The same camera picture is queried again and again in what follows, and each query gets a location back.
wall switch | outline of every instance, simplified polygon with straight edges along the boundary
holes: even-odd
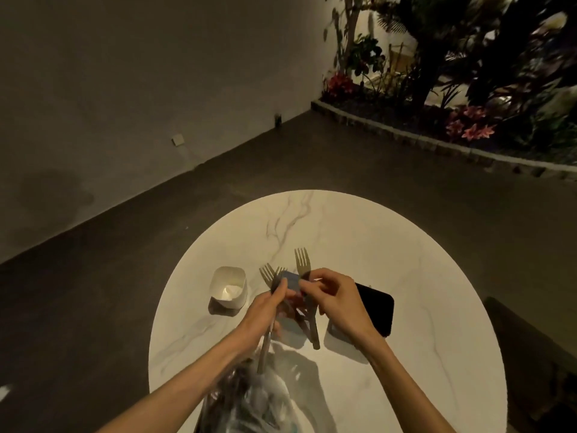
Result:
[[[172,143],[178,147],[179,145],[183,145],[184,144],[184,137],[182,136],[182,134],[176,134],[175,136],[172,137]]]

person's left hand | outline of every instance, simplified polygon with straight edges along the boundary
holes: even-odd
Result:
[[[295,306],[299,306],[302,302],[299,294],[290,290],[288,286],[287,279],[283,278],[273,294],[266,291],[258,295],[249,306],[241,323],[234,330],[233,333],[242,340],[242,348],[247,355],[252,354],[256,349],[260,338],[267,332],[270,322],[276,317],[277,312],[283,311],[282,302],[285,299],[288,299]],[[280,324],[276,320],[273,330],[276,333],[280,331]]]

plastic bag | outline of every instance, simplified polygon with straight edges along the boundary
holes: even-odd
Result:
[[[203,402],[195,433],[298,433],[284,383],[246,360],[220,379]]]

metal fork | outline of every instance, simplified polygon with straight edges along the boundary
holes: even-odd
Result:
[[[294,256],[297,260],[297,272],[301,279],[309,280],[310,275],[310,259],[306,248],[301,247],[294,250]],[[314,298],[310,295],[304,296],[305,304],[307,305],[307,318],[309,320],[310,335],[313,342],[314,349],[321,349],[319,340],[319,331],[317,329],[317,304]]]
[[[276,271],[272,269],[272,266],[269,263],[266,263],[263,267],[259,269],[260,275],[263,277],[265,284],[270,288],[272,292],[280,284],[280,274],[286,270],[285,267],[277,267]],[[272,322],[270,322],[270,327],[268,327],[267,332],[264,335],[263,346],[260,349],[260,356],[258,357],[258,366],[256,369],[257,373],[263,373],[264,371],[264,364],[268,354],[268,347],[270,346],[270,335],[272,333],[273,327],[275,326],[275,319],[272,318]]]

forearm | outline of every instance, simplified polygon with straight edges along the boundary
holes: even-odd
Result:
[[[404,433],[455,433],[376,331],[358,338]]]
[[[230,334],[97,433],[175,433],[206,393],[242,353],[240,338]]]

